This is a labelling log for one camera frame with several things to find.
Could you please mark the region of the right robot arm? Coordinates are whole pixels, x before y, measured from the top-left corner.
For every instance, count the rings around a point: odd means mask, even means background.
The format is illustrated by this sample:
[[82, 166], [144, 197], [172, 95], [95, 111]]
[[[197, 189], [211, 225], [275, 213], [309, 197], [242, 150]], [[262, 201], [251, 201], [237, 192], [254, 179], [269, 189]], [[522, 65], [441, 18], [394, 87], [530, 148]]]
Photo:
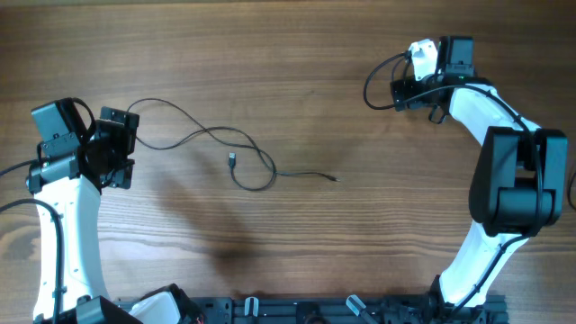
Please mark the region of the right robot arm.
[[412, 75], [391, 82], [396, 111], [431, 107], [460, 122], [481, 153], [469, 191], [472, 224], [454, 261], [437, 278], [452, 313], [485, 304], [512, 255], [562, 214], [568, 140], [523, 117], [478, 76], [470, 37], [415, 41], [400, 54]]

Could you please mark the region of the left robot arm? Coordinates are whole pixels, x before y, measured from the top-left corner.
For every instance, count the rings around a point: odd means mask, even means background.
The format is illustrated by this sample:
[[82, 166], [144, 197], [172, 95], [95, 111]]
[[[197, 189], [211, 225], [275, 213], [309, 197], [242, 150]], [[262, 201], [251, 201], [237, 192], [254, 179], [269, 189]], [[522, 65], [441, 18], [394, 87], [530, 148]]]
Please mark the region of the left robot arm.
[[76, 307], [84, 296], [105, 297], [97, 218], [105, 187], [128, 189], [140, 117], [104, 107], [84, 123], [78, 98], [32, 110], [41, 136], [27, 187], [40, 217], [40, 290], [36, 320], [50, 320]]

